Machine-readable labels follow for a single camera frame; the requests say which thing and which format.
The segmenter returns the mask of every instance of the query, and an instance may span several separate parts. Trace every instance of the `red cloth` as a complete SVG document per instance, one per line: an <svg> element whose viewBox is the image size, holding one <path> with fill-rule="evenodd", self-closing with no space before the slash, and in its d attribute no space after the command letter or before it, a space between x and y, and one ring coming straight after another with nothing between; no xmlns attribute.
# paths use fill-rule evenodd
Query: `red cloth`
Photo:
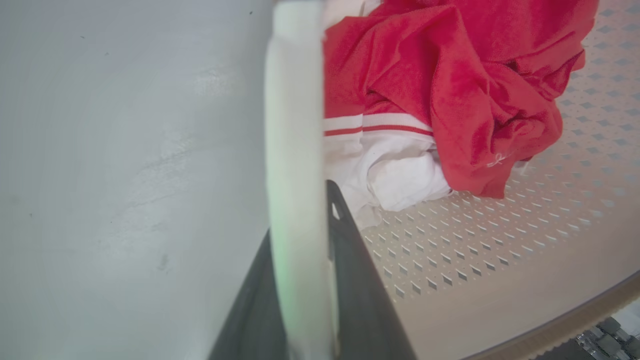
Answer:
<svg viewBox="0 0 640 360"><path fill-rule="evenodd" d="M514 162L562 132L597 0L386 0L326 32L325 117L409 113L449 185L501 198Z"/></svg>

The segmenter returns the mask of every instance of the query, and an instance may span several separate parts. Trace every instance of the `laundry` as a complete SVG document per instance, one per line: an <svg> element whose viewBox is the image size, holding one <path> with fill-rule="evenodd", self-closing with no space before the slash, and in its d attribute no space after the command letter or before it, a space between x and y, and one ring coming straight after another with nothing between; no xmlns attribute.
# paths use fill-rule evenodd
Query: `laundry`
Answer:
<svg viewBox="0 0 640 360"><path fill-rule="evenodd" d="M364 195L352 201L371 208L381 204L391 210L399 207L391 203L404 206L442 196L449 191L444 184L502 198L514 164L561 136L554 99L564 92L570 72L584 66L580 41L593 27L598 1L385 0L376 6L360 16L352 5L346 14L352 17L339 20L333 14L328 22L335 23L324 43L325 143L331 143L328 151L334 155L327 157L333 169L328 176L353 187L345 193L349 202L348 191L377 199L378 193L406 186L409 167L433 171L414 174L427 180L419 191L413 184L407 190L412 195L398 191L393 201L365 201ZM339 140L345 136L349 140ZM424 143L407 145L412 148L407 155L402 149L367 153L378 151L368 142L392 143L396 149L403 137ZM337 144L343 145L345 158L337 155ZM389 161L401 163L384 163L377 172L377 161L387 160L387 154ZM424 157L421 165L403 161L416 156ZM352 163L361 168L344 170ZM444 183L435 180L439 172ZM365 181L380 174L387 177L378 182L384 191Z"/></svg>

